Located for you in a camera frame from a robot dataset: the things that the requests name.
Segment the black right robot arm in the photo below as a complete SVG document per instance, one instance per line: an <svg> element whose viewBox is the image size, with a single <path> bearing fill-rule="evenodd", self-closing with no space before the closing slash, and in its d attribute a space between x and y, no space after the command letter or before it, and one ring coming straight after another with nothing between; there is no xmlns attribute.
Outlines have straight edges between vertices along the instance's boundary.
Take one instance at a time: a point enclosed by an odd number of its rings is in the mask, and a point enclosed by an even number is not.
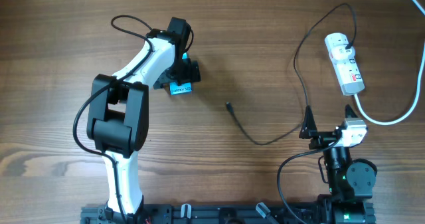
<svg viewBox="0 0 425 224"><path fill-rule="evenodd" d="M309 139L309 149L323 154L326 174L322 181L329 186L329 195L320 195L317 208L321 223L376 223L375 210L368 200L373 196L377 167L369 160L353 159L350 149L363 142L367 125L346 105L345 119L333 131L317 129L310 106L299 133Z"/></svg>

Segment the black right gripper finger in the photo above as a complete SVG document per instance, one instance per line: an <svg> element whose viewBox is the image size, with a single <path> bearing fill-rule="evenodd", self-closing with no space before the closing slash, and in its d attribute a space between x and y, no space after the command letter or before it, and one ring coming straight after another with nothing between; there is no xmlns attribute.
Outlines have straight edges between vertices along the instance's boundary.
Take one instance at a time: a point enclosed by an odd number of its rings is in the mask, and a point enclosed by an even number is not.
<svg viewBox="0 0 425 224"><path fill-rule="evenodd" d="M317 137L317 126L313 117L313 112L310 105L305 107L304 119L299 132L299 138L310 139Z"/></svg>
<svg viewBox="0 0 425 224"><path fill-rule="evenodd" d="M357 118L358 117L349 104L347 104L345 106L345 117L346 118Z"/></svg>

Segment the blue screen smartphone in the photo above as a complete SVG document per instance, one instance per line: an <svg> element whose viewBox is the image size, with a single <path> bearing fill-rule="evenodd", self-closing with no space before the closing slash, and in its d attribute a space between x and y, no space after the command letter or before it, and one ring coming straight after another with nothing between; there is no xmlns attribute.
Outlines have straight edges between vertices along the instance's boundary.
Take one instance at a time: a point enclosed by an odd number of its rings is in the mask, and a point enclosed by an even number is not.
<svg viewBox="0 0 425 224"><path fill-rule="evenodd" d="M184 53L178 68L173 72L169 82L171 95L186 94L192 91L189 70L189 55Z"/></svg>

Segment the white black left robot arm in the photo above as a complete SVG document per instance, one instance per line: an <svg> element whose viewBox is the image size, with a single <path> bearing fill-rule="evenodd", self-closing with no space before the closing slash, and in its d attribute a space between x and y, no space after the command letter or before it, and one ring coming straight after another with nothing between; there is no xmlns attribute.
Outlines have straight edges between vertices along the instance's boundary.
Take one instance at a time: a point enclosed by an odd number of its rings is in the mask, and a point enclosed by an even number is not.
<svg viewBox="0 0 425 224"><path fill-rule="evenodd" d="M81 110L88 111L86 133L94 141L92 153L106 165L108 221L143 221L137 157L149 129L149 91L168 86L171 94L187 93L201 80L198 63L187 54L193 36L186 20L173 17L165 30L150 29L142 37L143 48L124 68L93 80Z"/></svg>

